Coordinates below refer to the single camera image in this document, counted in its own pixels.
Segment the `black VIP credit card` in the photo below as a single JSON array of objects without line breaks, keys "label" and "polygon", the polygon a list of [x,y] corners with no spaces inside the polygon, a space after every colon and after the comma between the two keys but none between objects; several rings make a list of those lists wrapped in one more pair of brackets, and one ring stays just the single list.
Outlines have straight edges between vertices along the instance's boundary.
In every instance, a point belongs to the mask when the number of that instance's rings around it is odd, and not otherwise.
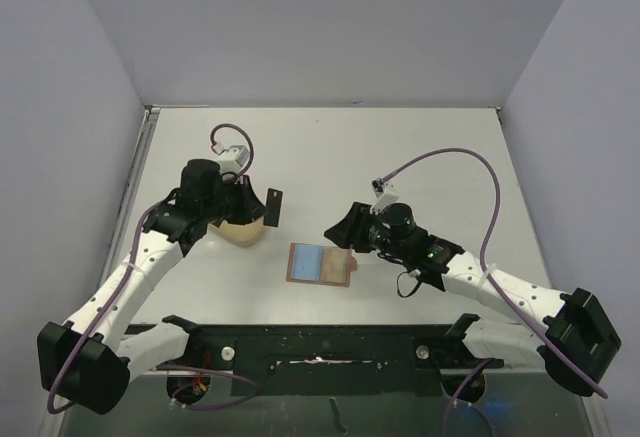
[{"label": "black VIP credit card", "polygon": [[266,196],[266,214],[263,223],[266,227],[277,228],[279,226],[283,192],[274,188],[269,188]]}]

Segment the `gold credit card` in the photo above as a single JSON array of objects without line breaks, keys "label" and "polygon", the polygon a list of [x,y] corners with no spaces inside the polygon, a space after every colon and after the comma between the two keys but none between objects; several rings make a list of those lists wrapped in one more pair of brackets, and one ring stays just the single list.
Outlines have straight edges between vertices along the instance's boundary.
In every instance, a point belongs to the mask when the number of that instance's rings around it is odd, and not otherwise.
[{"label": "gold credit card", "polygon": [[350,254],[339,248],[325,248],[322,253],[320,277],[323,282],[344,283],[347,280]]}]

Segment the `tan leather card holder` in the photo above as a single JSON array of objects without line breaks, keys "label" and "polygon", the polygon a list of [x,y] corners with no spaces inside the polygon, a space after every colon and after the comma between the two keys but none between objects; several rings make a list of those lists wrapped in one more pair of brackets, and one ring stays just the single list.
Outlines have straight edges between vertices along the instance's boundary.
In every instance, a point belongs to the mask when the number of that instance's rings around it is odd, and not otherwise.
[{"label": "tan leather card holder", "polygon": [[286,281],[348,287],[358,263],[349,249],[303,243],[290,245]]}]

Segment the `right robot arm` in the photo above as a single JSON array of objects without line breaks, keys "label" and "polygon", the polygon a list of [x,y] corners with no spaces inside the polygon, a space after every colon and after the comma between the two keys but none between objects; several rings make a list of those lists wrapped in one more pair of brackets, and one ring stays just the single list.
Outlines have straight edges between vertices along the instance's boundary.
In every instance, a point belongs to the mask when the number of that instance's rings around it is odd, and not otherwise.
[{"label": "right robot arm", "polygon": [[445,352],[452,363],[466,366],[476,358],[529,363],[576,395],[607,395],[600,382],[621,339],[591,292],[562,292],[493,270],[460,245],[419,227],[404,203],[374,213],[370,205],[355,202],[324,236],[342,249],[375,252],[416,273],[418,283],[474,300],[515,322],[515,329],[507,330],[477,321],[449,336]]}]

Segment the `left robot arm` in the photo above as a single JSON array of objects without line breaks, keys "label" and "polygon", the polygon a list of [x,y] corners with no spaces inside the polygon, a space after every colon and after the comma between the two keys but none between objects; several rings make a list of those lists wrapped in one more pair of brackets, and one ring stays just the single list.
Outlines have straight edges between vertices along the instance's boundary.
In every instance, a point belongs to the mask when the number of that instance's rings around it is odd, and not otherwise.
[{"label": "left robot arm", "polygon": [[130,339],[125,332],[163,277],[182,261],[209,226],[252,224],[266,208],[246,176],[249,162],[228,154],[192,159],[180,184],[151,205],[136,224],[128,256],[94,295],[62,324],[37,336],[47,410],[64,412],[57,397],[99,415],[110,412],[130,382],[165,364],[190,368],[206,353],[199,325],[165,317]]}]

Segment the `wooden card tray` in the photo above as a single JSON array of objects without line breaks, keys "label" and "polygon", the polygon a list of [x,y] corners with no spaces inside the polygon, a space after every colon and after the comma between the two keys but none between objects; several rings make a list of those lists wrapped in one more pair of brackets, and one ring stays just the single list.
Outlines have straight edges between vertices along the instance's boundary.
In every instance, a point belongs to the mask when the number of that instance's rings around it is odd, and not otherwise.
[{"label": "wooden card tray", "polygon": [[208,228],[218,237],[241,248],[255,245],[266,233],[266,226],[262,218],[246,225],[230,224],[223,221],[219,226],[210,224]]}]

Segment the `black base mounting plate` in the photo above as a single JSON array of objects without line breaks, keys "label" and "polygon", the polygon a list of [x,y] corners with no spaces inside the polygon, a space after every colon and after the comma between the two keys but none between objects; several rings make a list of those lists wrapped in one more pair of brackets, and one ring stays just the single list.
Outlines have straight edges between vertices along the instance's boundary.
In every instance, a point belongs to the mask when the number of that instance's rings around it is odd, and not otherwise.
[{"label": "black base mounting plate", "polygon": [[459,325],[202,325],[175,363],[231,371],[263,396],[439,396],[479,364]]}]

